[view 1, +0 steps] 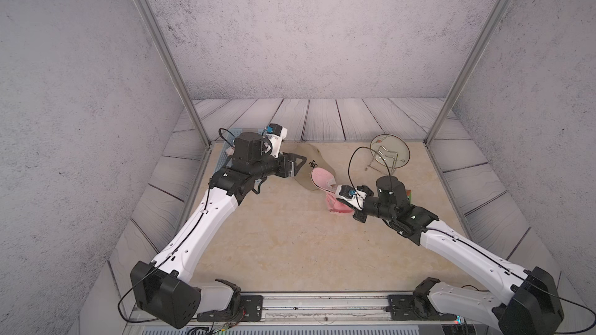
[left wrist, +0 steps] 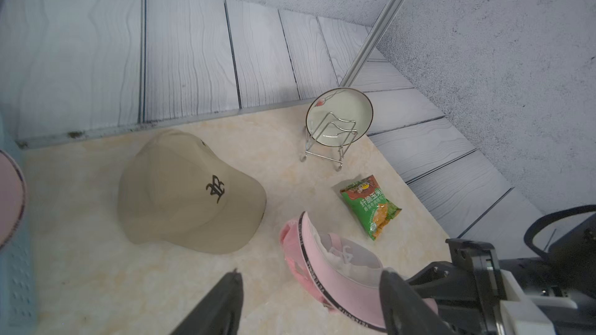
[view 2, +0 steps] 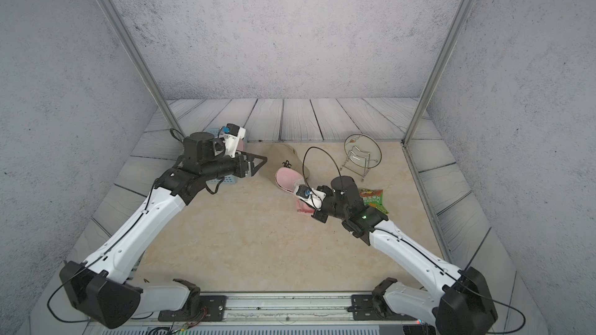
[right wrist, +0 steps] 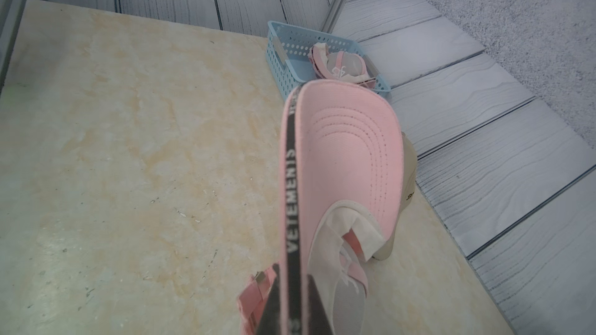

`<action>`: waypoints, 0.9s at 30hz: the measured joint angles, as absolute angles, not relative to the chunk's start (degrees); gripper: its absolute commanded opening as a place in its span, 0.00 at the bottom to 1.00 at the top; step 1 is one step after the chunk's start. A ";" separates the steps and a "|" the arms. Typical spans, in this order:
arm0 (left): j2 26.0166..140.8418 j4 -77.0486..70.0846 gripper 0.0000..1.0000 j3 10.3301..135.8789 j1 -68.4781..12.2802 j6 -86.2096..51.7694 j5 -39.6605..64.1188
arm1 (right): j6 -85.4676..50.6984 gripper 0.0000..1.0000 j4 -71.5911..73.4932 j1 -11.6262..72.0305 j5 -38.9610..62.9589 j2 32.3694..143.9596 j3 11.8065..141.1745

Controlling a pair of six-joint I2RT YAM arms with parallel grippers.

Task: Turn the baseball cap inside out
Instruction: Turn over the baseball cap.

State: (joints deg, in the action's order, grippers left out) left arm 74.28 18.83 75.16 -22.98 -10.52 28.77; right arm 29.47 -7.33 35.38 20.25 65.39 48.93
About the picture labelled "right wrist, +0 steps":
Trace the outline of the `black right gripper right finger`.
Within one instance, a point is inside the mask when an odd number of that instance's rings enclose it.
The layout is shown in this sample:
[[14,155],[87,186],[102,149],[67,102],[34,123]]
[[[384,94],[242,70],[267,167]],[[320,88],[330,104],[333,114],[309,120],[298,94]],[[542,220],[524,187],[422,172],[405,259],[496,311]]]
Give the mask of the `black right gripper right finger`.
[[333,335],[330,320],[325,312],[321,296],[312,275],[308,275],[308,318],[309,335]]

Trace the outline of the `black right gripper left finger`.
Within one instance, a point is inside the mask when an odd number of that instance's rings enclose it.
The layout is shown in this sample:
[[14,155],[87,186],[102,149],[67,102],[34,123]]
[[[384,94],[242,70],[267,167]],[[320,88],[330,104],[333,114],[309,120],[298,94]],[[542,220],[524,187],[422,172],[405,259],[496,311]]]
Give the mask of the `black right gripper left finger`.
[[279,265],[274,263],[270,268],[259,272],[256,283],[262,296],[262,310],[260,316],[255,316],[259,320],[255,334],[281,334]]

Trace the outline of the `pink baseball cap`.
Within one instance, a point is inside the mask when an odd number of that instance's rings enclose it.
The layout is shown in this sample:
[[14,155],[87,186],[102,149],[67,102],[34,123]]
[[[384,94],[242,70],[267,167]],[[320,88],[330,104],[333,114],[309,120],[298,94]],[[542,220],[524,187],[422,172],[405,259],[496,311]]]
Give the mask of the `pink baseball cap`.
[[376,81],[369,74],[365,60],[358,54],[346,51],[332,53],[326,43],[315,43],[308,58],[317,78],[375,88]]
[[[333,334],[361,333],[363,265],[391,237],[403,170],[402,130],[386,99],[325,79],[290,93],[279,156],[281,334],[309,334],[308,275]],[[237,298],[243,334],[255,334],[262,310],[257,274]]]

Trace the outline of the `beige baseball cap black logo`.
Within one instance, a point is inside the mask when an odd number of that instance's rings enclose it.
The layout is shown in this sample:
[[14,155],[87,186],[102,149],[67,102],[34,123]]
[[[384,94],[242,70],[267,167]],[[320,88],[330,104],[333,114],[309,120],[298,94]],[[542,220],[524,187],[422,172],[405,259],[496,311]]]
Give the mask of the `beige baseball cap black logo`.
[[418,166],[418,157],[412,142],[407,135],[402,132],[402,141],[404,146],[404,170],[401,190],[400,208],[397,213],[396,223],[389,240],[375,254],[374,258],[378,261],[384,261],[391,256],[394,249],[394,239],[397,229],[397,223],[402,212],[411,204],[416,189],[416,173]]

